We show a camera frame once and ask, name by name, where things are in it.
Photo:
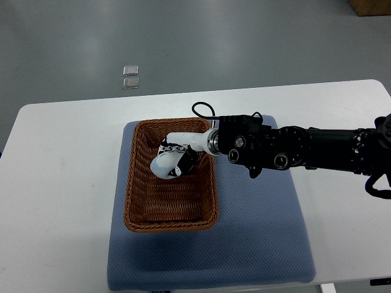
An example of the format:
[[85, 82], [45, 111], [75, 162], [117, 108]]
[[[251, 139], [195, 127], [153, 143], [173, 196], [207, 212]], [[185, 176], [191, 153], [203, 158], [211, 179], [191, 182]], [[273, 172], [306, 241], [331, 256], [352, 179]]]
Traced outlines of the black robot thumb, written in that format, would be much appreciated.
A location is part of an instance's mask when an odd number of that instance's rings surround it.
[[197, 152], [190, 146], [185, 150], [174, 150], [174, 154], [178, 157], [177, 164], [169, 172], [170, 176], [187, 175], [195, 166], [197, 161]]

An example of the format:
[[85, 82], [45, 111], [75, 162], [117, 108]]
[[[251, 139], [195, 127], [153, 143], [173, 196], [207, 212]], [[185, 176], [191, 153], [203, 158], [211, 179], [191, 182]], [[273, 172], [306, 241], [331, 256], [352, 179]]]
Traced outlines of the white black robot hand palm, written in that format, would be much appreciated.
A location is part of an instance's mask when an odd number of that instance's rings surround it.
[[219, 147], [217, 145], [218, 132], [206, 131], [198, 132], [171, 132], [160, 145], [180, 145], [183, 147], [190, 146], [196, 152], [204, 152], [212, 156], [219, 155]]

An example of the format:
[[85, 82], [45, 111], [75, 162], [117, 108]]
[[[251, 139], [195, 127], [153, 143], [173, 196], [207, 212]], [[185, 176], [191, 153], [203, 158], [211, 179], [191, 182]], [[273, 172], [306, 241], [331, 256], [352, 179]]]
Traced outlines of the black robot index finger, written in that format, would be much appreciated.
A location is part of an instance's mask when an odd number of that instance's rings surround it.
[[180, 145], [168, 145], [168, 146], [163, 146], [160, 145], [158, 152], [159, 153], [166, 153], [166, 152], [185, 152], [187, 150], [186, 147], [180, 146]]

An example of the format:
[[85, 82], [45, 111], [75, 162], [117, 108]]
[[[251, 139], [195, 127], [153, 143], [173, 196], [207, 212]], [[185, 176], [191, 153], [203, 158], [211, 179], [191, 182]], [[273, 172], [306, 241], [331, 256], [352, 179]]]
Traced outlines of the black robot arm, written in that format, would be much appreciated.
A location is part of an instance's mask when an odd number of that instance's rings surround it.
[[162, 179], [184, 176], [201, 152], [226, 155], [230, 163], [245, 166], [251, 178], [264, 168], [304, 166], [353, 172], [376, 181], [390, 175], [390, 116], [376, 118], [374, 128], [355, 130], [274, 129], [259, 113], [221, 116], [218, 127], [207, 132], [168, 134], [150, 167]]

